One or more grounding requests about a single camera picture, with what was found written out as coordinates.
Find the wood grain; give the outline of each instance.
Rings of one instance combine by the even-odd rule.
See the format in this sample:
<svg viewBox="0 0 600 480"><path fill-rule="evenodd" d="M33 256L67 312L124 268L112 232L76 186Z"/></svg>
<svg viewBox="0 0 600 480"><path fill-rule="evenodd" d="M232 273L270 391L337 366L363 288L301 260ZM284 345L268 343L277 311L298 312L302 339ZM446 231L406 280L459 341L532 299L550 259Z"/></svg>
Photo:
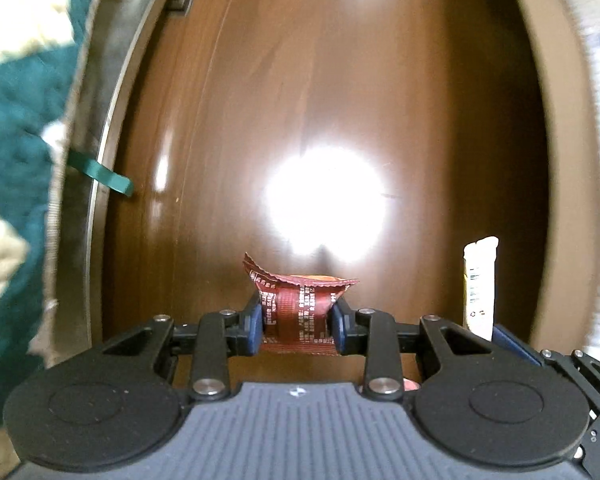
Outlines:
<svg viewBox="0 0 600 480"><path fill-rule="evenodd" d="M462 248L487 235L500 237L498 320L528 336L548 169L515 0L194 0L166 19L140 81L116 164L137 192L112 197L107 219L105 336L159 312L195 322L240 309L253 291L244 251L273 272L359 278L354 307L460 321ZM276 169L325 146L357 154L384 185L381 232L356 260L297 254L270 218ZM320 214L347 228L339 208L360 196L330 193ZM232 360L234 379L361 370L359 358Z"/></svg>

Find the gray ribbed plate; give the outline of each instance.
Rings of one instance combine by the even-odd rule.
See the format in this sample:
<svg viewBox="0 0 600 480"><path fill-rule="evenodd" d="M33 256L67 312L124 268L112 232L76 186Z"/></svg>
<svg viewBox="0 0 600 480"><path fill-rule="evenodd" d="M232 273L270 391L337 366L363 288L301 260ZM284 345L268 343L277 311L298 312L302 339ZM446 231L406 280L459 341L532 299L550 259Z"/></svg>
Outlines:
<svg viewBox="0 0 600 480"><path fill-rule="evenodd" d="M447 456L392 402L353 384L246 383L200 404L158 451L119 469L63 473L27 463L13 480L584 480L563 462L544 470L486 470Z"/></svg>

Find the red wrapper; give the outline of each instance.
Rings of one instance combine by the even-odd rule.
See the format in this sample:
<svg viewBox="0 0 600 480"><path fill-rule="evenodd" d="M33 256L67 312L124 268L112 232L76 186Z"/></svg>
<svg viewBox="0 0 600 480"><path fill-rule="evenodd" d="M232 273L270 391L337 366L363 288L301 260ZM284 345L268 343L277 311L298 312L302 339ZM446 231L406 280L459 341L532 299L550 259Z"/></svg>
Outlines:
<svg viewBox="0 0 600 480"><path fill-rule="evenodd" d="M344 291L358 280L273 274L259 267L246 253L243 264L260 293L263 350L337 354L327 327L327 314Z"/></svg>

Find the black circular disc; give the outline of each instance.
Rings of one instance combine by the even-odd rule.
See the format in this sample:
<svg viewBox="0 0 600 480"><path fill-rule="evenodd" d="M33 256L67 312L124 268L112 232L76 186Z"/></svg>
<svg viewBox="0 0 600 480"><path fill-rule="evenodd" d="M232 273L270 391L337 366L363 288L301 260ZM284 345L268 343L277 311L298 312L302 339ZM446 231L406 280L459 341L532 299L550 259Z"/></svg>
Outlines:
<svg viewBox="0 0 600 480"><path fill-rule="evenodd" d="M589 406L552 370L462 356L417 392L415 413L440 446L492 466L552 462L580 441Z"/></svg>
<svg viewBox="0 0 600 480"><path fill-rule="evenodd" d="M68 471L115 466L160 444L180 418L176 392L157 376L110 370L94 380L52 370L16 388L5 405L23 460Z"/></svg>

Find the green clip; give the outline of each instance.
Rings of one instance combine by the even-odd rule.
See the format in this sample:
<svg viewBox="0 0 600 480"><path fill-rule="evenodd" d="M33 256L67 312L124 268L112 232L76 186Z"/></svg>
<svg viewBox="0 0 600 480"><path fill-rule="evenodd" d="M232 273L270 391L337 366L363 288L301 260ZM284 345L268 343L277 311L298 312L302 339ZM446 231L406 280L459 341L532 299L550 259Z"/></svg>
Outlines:
<svg viewBox="0 0 600 480"><path fill-rule="evenodd" d="M111 188L113 191L131 196L134 193L134 183L126 176L114 173L105 168L102 164L86 156L83 153L69 150L67 164L78 171L81 171L93 180L97 180L103 186Z"/></svg>

